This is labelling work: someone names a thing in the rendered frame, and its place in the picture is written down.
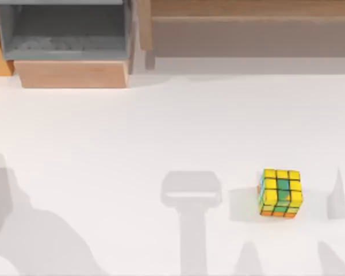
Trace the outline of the pale wooden drawer front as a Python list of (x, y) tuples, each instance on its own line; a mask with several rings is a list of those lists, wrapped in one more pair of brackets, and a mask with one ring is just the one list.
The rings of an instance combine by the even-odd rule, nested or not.
[(16, 60), (23, 88), (126, 88), (127, 60)]

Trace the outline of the wooden open shelf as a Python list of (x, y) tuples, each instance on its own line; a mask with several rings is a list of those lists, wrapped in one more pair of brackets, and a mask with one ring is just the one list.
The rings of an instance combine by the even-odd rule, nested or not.
[(345, 0), (135, 0), (156, 58), (345, 58)]

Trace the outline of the yellow puzzle cube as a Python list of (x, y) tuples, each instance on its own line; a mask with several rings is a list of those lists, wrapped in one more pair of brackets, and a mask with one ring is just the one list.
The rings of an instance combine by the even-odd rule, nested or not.
[(300, 172), (264, 169), (257, 186), (257, 195), (261, 216), (295, 218), (303, 203)]

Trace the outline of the grey pulled-out drawer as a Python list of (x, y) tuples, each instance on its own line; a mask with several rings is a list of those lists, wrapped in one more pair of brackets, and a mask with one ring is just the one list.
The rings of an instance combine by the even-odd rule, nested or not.
[(6, 60), (124, 60), (131, 0), (0, 0)]

